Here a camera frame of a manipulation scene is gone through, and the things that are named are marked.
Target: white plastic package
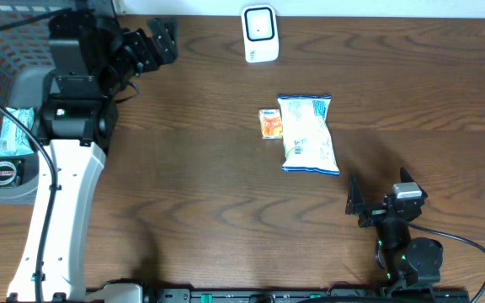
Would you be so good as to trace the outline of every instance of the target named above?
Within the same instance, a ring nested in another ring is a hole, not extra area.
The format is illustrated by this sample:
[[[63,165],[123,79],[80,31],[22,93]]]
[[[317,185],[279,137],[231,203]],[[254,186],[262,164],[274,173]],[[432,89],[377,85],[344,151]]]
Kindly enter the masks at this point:
[[[325,122],[331,99],[331,95],[278,96],[284,127],[284,172],[340,174]]]
[[[31,130],[35,119],[33,109],[7,108],[7,110]],[[29,145],[27,135],[13,121],[3,117],[0,136],[0,157],[23,156],[30,153],[33,153],[33,149]]]

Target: small orange packet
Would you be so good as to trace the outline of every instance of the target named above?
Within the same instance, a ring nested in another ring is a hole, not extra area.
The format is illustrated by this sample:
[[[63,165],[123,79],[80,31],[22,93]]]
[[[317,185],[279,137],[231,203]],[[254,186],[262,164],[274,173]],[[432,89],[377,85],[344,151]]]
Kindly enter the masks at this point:
[[[279,109],[260,109],[259,122],[264,139],[282,139],[282,116]]]

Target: white wall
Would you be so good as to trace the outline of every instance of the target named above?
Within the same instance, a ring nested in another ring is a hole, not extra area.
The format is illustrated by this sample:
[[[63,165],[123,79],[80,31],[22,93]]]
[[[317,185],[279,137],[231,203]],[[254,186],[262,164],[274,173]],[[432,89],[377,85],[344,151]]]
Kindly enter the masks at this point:
[[[239,15],[270,4],[279,16],[485,18],[485,0],[114,0],[120,14]]]

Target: wooden tabletop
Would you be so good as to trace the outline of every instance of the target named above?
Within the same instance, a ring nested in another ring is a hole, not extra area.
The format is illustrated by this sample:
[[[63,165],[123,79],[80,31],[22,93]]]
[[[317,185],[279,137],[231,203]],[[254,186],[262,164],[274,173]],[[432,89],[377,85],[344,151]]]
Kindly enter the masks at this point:
[[[146,21],[121,18],[133,29]],[[136,79],[141,96],[119,107],[88,230],[89,286],[384,281],[376,231],[344,214],[348,176],[381,200],[401,166],[429,194],[415,223],[485,246],[485,20],[279,18],[280,58],[256,65],[244,60],[239,18],[179,24],[178,60]],[[339,178],[281,172],[282,142],[262,140],[258,122],[279,93],[333,95]],[[31,212],[0,205],[0,300]],[[481,252],[412,234],[443,244],[439,286],[476,294]]]

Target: plastic basket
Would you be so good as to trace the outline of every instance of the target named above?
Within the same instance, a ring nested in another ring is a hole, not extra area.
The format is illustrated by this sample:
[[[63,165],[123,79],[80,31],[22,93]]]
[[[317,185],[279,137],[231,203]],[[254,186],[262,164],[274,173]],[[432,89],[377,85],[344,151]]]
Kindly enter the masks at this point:
[[[74,0],[0,1],[0,25],[61,8],[75,8]],[[0,32],[0,104],[36,110],[42,104],[42,82],[54,64],[48,47],[49,19]],[[0,133],[3,117],[0,116]],[[20,186],[0,189],[0,203],[33,204],[38,183],[36,153],[24,159],[24,177]]]

